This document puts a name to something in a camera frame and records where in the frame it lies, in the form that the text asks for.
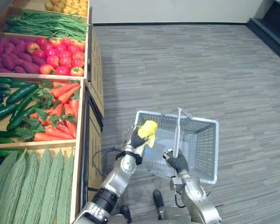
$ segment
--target apple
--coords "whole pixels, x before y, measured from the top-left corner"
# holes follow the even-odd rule
[[[84,60],[82,60],[82,59],[73,59],[71,61],[71,65],[73,67],[80,67],[80,68],[82,68],[84,66]]]
[[[56,75],[60,75],[60,76],[69,76],[70,75],[70,70],[66,67],[58,67],[56,69]]]
[[[70,68],[71,67],[71,58],[70,57],[62,57],[60,58],[60,66]]]
[[[50,43],[44,43],[41,45],[41,50],[43,50],[44,52],[46,52],[46,50],[49,50],[49,49],[53,49],[53,45],[50,44]]]
[[[58,53],[58,51],[55,50],[55,49],[48,49],[48,50],[46,50],[46,56],[49,57],[49,56],[51,56],[51,55],[56,55],[56,56],[58,56],[59,53]]]
[[[48,40],[44,37],[37,37],[35,42],[38,44],[38,46],[42,47],[44,43],[48,43]]]
[[[72,58],[73,59],[82,59],[82,60],[84,60],[85,59],[85,54],[82,51],[76,51],[76,52],[73,53]]]
[[[70,75],[71,76],[80,76],[80,77],[83,77],[84,76],[84,70],[82,68],[79,68],[79,67],[75,67],[75,68],[72,68],[70,70]]]
[[[67,48],[67,51],[70,52],[71,54],[73,54],[75,51],[78,51],[80,50],[77,46],[75,45],[70,45],[68,48]]]
[[[34,42],[28,42],[26,44],[26,51],[31,55],[33,53],[33,51],[35,50],[39,50],[40,47],[38,46],[37,43]]]
[[[76,40],[74,41],[74,46],[77,46],[80,51],[85,52],[85,42]]]
[[[43,60],[47,59],[46,53],[43,50],[35,50],[35,51],[33,51],[32,56],[38,56],[38,57],[42,58]]]
[[[59,67],[59,57],[56,55],[50,55],[47,58],[47,63],[52,65],[54,69],[56,69],[57,67]]]
[[[43,64],[40,67],[40,71],[41,71],[41,74],[43,74],[43,75],[54,75],[55,74],[55,69],[50,64]]]

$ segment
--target carrot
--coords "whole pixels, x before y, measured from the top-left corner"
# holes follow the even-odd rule
[[[61,130],[61,131],[63,131],[63,132],[66,132],[67,134],[70,134],[70,135],[71,135],[71,131],[69,130],[69,128],[68,128],[65,124],[59,122],[59,123],[57,124],[56,127],[57,127],[59,130]]]
[[[63,87],[63,86],[67,86],[67,85],[69,85],[69,83],[53,82],[54,89],[57,89],[60,86]]]
[[[62,115],[62,104],[58,104],[57,107],[51,112],[50,115],[57,115],[61,116]]]
[[[77,136],[77,126],[70,123],[68,120],[64,120],[66,126],[69,128],[71,135],[76,137]]]
[[[78,83],[73,83],[73,84],[69,84],[63,87],[60,87],[58,89],[54,89],[52,91],[54,97],[60,97],[62,94],[66,93],[67,91],[71,90],[72,88],[74,88],[75,86],[78,86]]]
[[[60,97],[58,97],[58,100],[60,100],[62,104],[65,104],[67,101],[69,101],[70,97],[75,94],[75,91],[80,89],[80,88],[81,88],[80,85],[75,86],[74,88],[72,88],[68,92],[66,92],[66,93],[62,94]]]
[[[34,135],[34,141],[55,141],[55,140],[62,140],[62,139],[41,132],[38,132]]]
[[[74,115],[75,115],[76,119],[78,119],[79,100],[72,99],[69,104],[70,104],[70,107],[74,110]]]
[[[63,132],[63,131],[61,131],[57,128],[54,128],[52,126],[46,126],[45,133],[47,135],[58,137],[58,138],[61,138],[61,139],[73,139],[74,138],[70,134],[67,134],[66,132]]]

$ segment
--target white wall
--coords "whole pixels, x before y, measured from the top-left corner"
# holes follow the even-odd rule
[[[263,0],[91,0],[93,23],[248,22]]]

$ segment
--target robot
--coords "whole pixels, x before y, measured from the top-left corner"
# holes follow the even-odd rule
[[[119,197],[126,189],[129,180],[142,163],[142,154],[147,144],[147,138],[137,135],[138,126],[130,127],[124,138],[124,144],[116,157],[113,170],[102,182],[100,189],[78,214],[72,224],[126,224],[126,217],[122,214],[110,216]],[[170,187],[181,195],[189,216],[177,207],[163,205],[161,193],[154,191],[154,202],[157,207],[159,220],[136,222],[135,224],[221,224],[221,217],[215,206],[208,200],[199,178],[188,170],[188,163],[179,150],[177,158],[173,157],[173,150],[163,153],[167,164],[173,167],[178,174],[172,177]]]

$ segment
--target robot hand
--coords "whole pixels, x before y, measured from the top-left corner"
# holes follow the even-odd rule
[[[177,174],[179,174],[182,170],[189,170],[188,162],[180,149],[178,150],[177,158],[173,157],[173,149],[171,148],[164,152],[163,158],[169,166],[176,170]]]

